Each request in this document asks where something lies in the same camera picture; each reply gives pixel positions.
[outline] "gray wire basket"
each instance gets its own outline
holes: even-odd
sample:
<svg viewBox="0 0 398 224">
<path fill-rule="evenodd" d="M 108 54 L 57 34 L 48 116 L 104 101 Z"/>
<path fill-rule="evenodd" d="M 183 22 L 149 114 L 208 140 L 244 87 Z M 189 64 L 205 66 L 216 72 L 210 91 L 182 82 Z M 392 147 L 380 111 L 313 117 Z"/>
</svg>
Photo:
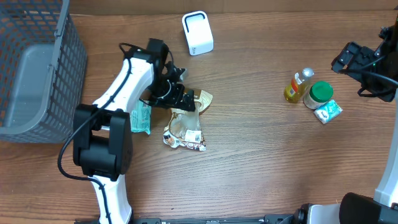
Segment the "gray wire basket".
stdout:
<svg viewBox="0 0 398 224">
<path fill-rule="evenodd" d="M 72 132 L 87 54 L 68 8 L 0 1 L 0 140 L 57 143 Z"/>
</svg>

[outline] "small box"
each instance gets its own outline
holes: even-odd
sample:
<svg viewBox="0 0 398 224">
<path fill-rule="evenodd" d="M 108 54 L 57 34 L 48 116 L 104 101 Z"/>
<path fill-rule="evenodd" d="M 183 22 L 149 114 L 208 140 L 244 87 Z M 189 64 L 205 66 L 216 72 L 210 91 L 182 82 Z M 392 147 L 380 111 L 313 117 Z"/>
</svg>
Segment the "small box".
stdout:
<svg viewBox="0 0 398 224">
<path fill-rule="evenodd" d="M 343 109 L 341 109 L 335 100 L 331 100 L 316 109 L 313 113 L 323 124 L 326 124 L 341 114 L 341 112 L 343 112 Z"/>
<path fill-rule="evenodd" d="M 196 11 L 184 15 L 182 26 L 191 55 L 199 55 L 213 50 L 213 35 L 205 12 Z"/>
</svg>

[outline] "label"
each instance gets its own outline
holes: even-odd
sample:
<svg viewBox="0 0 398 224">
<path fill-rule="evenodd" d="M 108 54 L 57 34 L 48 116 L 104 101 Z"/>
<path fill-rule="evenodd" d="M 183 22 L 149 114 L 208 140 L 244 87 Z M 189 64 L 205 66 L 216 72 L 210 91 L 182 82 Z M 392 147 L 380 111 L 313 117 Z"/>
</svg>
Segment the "label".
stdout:
<svg viewBox="0 0 398 224">
<path fill-rule="evenodd" d="M 289 94 L 290 94 L 290 95 L 294 95 L 294 93 L 296 93 L 296 92 L 294 92 L 294 89 L 291 88 L 290 91 L 289 91 Z"/>
<path fill-rule="evenodd" d="M 170 131 L 166 131 L 163 134 L 163 142 L 172 148 L 176 148 L 180 145 L 180 141 L 174 135 L 172 135 Z"/>
<path fill-rule="evenodd" d="M 299 77 L 300 77 L 299 73 L 294 74 L 294 78 L 296 79 L 296 83 L 298 85 L 301 85 L 302 81 L 301 81 L 301 79 Z"/>
<path fill-rule="evenodd" d="M 185 140 L 188 142 L 200 143 L 201 131 L 187 130 L 185 133 Z"/>
<path fill-rule="evenodd" d="M 290 86 L 292 87 L 292 89 L 294 90 L 294 92 L 299 92 L 299 85 L 297 84 L 297 82 L 295 81 L 294 78 L 292 78 L 292 81 L 290 82 Z"/>
</svg>

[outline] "small white box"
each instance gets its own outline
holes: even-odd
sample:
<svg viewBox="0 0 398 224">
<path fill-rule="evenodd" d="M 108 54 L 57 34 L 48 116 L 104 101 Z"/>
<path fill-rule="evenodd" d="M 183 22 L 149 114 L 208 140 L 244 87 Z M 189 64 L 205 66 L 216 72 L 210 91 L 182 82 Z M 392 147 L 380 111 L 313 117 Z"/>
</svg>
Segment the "small white box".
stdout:
<svg viewBox="0 0 398 224">
<path fill-rule="evenodd" d="M 184 15 L 182 26 L 191 55 L 199 55 L 213 50 L 213 35 L 205 12 L 196 11 Z"/>
</svg>

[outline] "food packaging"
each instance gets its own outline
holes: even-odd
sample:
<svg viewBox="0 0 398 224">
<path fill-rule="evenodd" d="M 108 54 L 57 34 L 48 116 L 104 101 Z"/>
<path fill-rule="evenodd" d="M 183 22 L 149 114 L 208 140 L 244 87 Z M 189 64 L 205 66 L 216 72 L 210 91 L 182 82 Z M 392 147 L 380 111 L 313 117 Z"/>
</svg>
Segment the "food packaging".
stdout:
<svg viewBox="0 0 398 224">
<path fill-rule="evenodd" d="M 213 96 L 203 90 L 194 90 L 193 97 L 194 112 L 171 109 L 172 118 L 164 128 L 163 142 L 172 148 L 183 146 L 197 151 L 205 151 L 206 142 L 200 127 L 199 114 L 210 106 Z"/>
<path fill-rule="evenodd" d="M 316 109 L 313 113 L 323 124 L 326 124 L 337 117 L 341 112 L 343 112 L 343 109 L 337 105 L 335 100 L 331 100 Z"/>
<path fill-rule="evenodd" d="M 150 134 L 150 113 L 152 107 L 138 100 L 134 108 L 130 113 L 131 132 L 146 132 Z"/>
</svg>

